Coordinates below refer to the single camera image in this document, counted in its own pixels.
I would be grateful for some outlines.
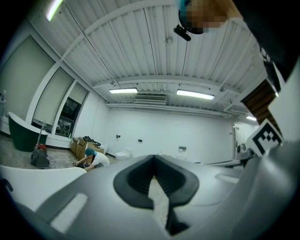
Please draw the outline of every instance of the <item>freestanding bathtub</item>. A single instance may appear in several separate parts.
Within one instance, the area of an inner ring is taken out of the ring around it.
[[[30,125],[12,112],[8,113],[9,131],[15,148],[20,151],[31,152],[38,142],[40,129]],[[48,133],[42,131],[40,143],[46,144]]]

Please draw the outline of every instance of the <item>white shirt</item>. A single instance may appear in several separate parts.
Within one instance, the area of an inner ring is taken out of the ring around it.
[[[107,156],[105,156],[101,152],[95,152],[95,154],[96,154],[95,159],[91,164],[97,165],[97,164],[101,163],[101,164],[103,164],[103,166],[108,166],[109,165],[109,160],[108,160]]]

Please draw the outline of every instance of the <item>person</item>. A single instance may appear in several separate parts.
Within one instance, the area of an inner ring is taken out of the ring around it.
[[[228,19],[241,18],[286,81],[300,53],[298,8],[292,1],[177,0],[188,31],[210,32]]]
[[[85,150],[85,157],[80,161],[74,163],[74,166],[78,166],[81,163],[85,163],[89,158],[92,158],[92,162],[90,165],[86,164],[84,170],[86,170],[87,172],[97,167],[103,167],[109,165],[109,160],[107,156],[105,156],[101,152],[96,152],[92,148],[87,148]]]

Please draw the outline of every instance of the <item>ceiling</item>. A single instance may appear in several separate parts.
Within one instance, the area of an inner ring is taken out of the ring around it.
[[[190,34],[190,42],[176,35],[175,0],[64,0],[51,22],[45,17],[49,3],[41,1],[29,21],[112,107],[141,107],[134,94],[109,92],[135,87],[165,94],[167,108],[243,114],[247,109],[240,100],[267,77],[258,44],[244,24],[227,21],[212,33]],[[216,97],[177,96],[177,89]]]

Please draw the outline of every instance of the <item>concrete floor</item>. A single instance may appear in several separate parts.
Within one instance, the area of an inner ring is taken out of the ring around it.
[[[110,164],[117,163],[114,157],[106,155]],[[22,152],[15,149],[12,140],[0,134],[0,165],[37,169],[30,164],[30,152]],[[57,150],[48,148],[48,157],[51,169],[72,167],[77,161],[74,154],[68,150]],[[156,179],[152,179],[148,197],[154,202],[154,218],[162,227],[165,226],[168,214],[169,199],[163,192]]]
[[[49,167],[51,169],[72,167],[72,163],[78,161],[69,150],[48,148]],[[116,163],[114,157],[106,155],[110,164]],[[36,169],[30,164],[31,152],[17,150],[10,138],[0,135],[0,164],[9,167]]]

